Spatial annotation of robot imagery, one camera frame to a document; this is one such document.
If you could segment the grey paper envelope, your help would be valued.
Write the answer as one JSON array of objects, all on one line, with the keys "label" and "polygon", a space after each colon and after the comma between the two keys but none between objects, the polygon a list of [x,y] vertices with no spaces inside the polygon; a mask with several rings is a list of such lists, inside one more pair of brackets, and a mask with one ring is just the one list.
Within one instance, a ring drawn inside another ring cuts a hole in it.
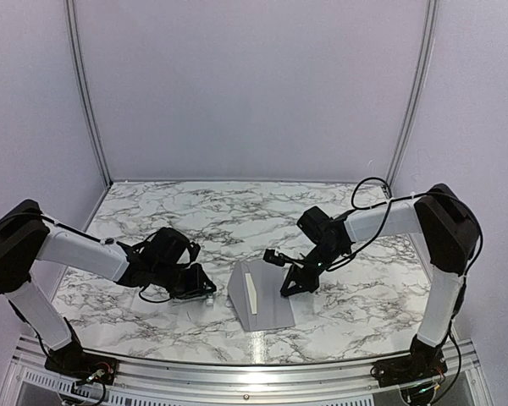
[{"label": "grey paper envelope", "polygon": [[[257,314],[252,315],[246,292],[249,272],[257,290]],[[265,261],[237,261],[228,282],[228,296],[245,332],[261,332],[295,326],[290,300],[280,295],[284,281],[281,267]]]}]

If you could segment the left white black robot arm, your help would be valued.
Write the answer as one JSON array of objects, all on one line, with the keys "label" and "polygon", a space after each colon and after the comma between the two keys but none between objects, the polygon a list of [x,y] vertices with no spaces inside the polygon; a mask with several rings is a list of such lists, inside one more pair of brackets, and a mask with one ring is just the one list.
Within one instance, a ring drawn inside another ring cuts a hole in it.
[{"label": "left white black robot arm", "polygon": [[82,347],[31,274],[38,261],[92,273],[127,288],[164,288],[171,300],[214,294],[216,285],[196,259],[200,245],[173,228],[160,228],[128,245],[99,239],[46,216],[24,200],[0,219],[0,294],[47,346],[46,367],[83,376],[100,364]]}]

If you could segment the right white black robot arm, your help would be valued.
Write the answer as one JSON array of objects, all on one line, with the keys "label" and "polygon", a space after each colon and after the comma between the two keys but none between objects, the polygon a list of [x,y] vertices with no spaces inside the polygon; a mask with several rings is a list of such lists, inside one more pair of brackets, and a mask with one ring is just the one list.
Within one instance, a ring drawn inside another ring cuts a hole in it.
[{"label": "right white black robot arm", "polygon": [[284,297],[315,292],[324,272],[353,260],[380,237],[423,236],[432,282],[422,322],[402,370],[411,379],[431,370],[461,309],[467,274],[483,242],[482,229],[469,207],[446,184],[436,184],[419,195],[355,207],[337,217],[314,206],[301,215],[297,225],[314,244],[304,258],[292,259],[272,250],[264,255],[267,262],[290,266],[280,288]]}]

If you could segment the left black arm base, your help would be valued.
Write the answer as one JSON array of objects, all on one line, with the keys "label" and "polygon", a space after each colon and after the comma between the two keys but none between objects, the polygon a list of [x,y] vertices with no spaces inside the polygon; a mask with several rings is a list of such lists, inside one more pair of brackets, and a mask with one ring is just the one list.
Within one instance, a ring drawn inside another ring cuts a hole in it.
[{"label": "left black arm base", "polygon": [[75,378],[78,381],[86,381],[89,376],[95,374],[98,370],[103,370],[104,374],[100,377],[100,381],[105,385],[113,384],[118,366],[117,359],[96,354],[85,354],[77,366],[60,364],[50,357],[47,357],[44,364],[46,370]]}]

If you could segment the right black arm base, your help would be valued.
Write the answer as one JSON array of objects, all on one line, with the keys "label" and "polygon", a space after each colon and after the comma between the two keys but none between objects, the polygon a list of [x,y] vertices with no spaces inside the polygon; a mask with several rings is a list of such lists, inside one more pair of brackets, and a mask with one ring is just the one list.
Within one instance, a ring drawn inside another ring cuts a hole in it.
[{"label": "right black arm base", "polygon": [[380,387],[390,387],[434,376],[441,377],[447,370],[445,358],[442,356],[428,363],[423,355],[408,354],[375,361],[370,374]]}]

